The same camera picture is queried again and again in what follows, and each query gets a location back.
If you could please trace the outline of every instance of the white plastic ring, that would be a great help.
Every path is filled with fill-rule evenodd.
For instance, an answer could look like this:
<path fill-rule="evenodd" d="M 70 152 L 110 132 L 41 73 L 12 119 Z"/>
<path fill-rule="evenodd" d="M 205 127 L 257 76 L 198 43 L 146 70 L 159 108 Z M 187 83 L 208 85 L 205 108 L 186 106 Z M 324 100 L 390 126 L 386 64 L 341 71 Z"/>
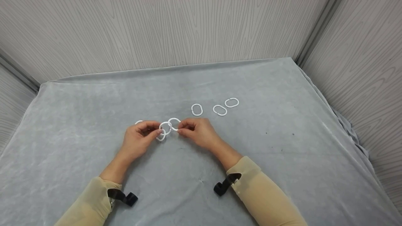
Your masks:
<path fill-rule="evenodd" d="M 168 122 L 170 122 L 170 121 L 172 121 L 172 120 L 176 120 L 176 121 L 178 121 L 179 123 L 181 122 L 178 118 L 171 118 L 171 119 L 168 120 Z"/>
<path fill-rule="evenodd" d="M 221 107 L 221 108 L 223 108 L 223 109 L 225 110 L 225 113 L 224 113 L 224 114 L 219 114 L 218 112 L 215 111 L 215 108 L 216 108 L 216 107 Z M 225 116 L 225 115 L 228 113 L 228 110 L 227 110 L 224 106 L 222 106 L 222 105 L 215 105 L 215 106 L 212 108 L 212 110 L 213 110 L 217 115 L 219 115 L 219 116 Z"/>
<path fill-rule="evenodd" d="M 159 129 L 162 129 L 162 125 L 163 124 L 168 124 L 169 125 L 169 131 L 166 133 L 166 131 L 164 132 L 166 135 L 168 135 L 168 134 L 170 134 L 170 132 L 172 131 L 172 124 L 170 123 L 170 122 L 168 122 L 168 121 L 164 121 L 164 122 L 162 122 L 160 125 L 159 125 Z"/>
<path fill-rule="evenodd" d="M 161 134 L 163 135 L 162 139 L 159 139 L 159 137 L 156 137 L 156 139 L 159 140 L 159 141 L 163 141 L 163 140 L 165 139 L 165 137 L 166 137 L 166 130 L 165 130 L 165 129 L 162 129 L 162 133 L 161 133 Z"/>
<path fill-rule="evenodd" d="M 201 108 L 201 113 L 199 113 L 199 114 L 194 113 L 193 108 L 194 108 L 194 106 L 196 106 L 196 105 L 200 106 L 200 108 Z M 202 111 L 202 106 L 201 106 L 201 104 L 193 104 L 193 105 L 191 106 L 191 113 L 193 113 L 194 116 L 200 116 L 200 115 L 202 115 L 203 111 Z"/>
<path fill-rule="evenodd" d="M 230 101 L 230 100 L 237 100 L 237 104 L 232 105 L 232 106 L 228 106 L 227 102 Z M 239 100 L 238 100 L 237 98 L 235 98 L 235 97 L 229 98 L 229 99 L 227 99 L 227 100 L 225 101 L 225 106 L 228 107 L 228 108 L 236 107 L 237 105 L 239 105 Z"/>

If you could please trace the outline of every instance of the gray wall panel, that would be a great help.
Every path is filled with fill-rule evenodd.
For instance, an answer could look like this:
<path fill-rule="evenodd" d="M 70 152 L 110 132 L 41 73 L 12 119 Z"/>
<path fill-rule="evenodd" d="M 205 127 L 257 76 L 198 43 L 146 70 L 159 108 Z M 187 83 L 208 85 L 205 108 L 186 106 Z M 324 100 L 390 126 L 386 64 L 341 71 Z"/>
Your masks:
<path fill-rule="evenodd" d="M 342 1 L 303 70 L 349 119 L 402 212 L 402 1 Z"/>
<path fill-rule="evenodd" d="M 77 74 L 295 58 L 323 0 L 2 0 L 0 49 L 39 82 Z"/>
<path fill-rule="evenodd" d="M 0 155 L 35 94 L 0 66 Z"/>

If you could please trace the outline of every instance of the black clip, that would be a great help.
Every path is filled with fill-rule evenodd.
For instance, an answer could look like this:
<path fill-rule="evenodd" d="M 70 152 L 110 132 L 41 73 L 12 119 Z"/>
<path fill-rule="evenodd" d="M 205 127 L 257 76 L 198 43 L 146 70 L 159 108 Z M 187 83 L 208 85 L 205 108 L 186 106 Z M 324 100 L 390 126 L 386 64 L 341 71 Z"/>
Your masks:
<path fill-rule="evenodd" d="M 125 196 L 125 194 L 120 189 L 116 188 L 108 189 L 107 196 L 115 200 L 120 200 L 129 207 L 132 207 L 134 203 L 138 200 L 138 197 L 133 193 L 130 192 L 127 196 Z"/>
<path fill-rule="evenodd" d="M 218 182 L 215 187 L 213 188 L 213 191 L 219 195 L 222 196 L 226 193 L 226 191 L 229 189 L 229 187 L 234 184 L 236 180 L 239 180 L 242 177 L 241 173 L 231 173 L 229 174 L 225 180 L 221 183 Z"/>

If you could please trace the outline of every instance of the beige long sleeve shirt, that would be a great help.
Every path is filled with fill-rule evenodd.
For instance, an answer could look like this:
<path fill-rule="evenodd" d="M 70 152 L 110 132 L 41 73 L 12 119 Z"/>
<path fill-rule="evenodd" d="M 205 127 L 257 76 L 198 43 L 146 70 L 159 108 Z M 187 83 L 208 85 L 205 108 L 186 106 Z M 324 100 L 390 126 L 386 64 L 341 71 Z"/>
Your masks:
<path fill-rule="evenodd" d="M 250 158 L 227 172 L 241 173 L 232 187 L 260 226 L 307 226 L 284 192 Z M 55 226 L 102 226 L 112 211 L 107 190 L 121 185 L 95 177 Z"/>

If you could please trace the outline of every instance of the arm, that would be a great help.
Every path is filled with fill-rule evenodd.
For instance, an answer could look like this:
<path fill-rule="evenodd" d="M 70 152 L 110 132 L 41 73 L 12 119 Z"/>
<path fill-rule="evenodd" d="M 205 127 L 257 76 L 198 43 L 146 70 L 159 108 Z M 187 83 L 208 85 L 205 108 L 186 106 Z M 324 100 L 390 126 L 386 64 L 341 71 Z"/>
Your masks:
<path fill-rule="evenodd" d="M 107 196 L 110 188 L 121 189 L 130 164 L 143 155 L 162 132 L 159 122 L 143 121 L 127 128 L 123 145 L 104 171 L 91 180 L 82 194 L 55 226 L 102 226 L 112 207 Z"/>
<path fill-rule="evenodd" d="M 307 226 L 285 193 L 251 159 L 224 142 L 208 119 L 185 119 L 178 132 L 214 154 L 227 174 L 242 174 L 232 188 L 260 226 Z"/>

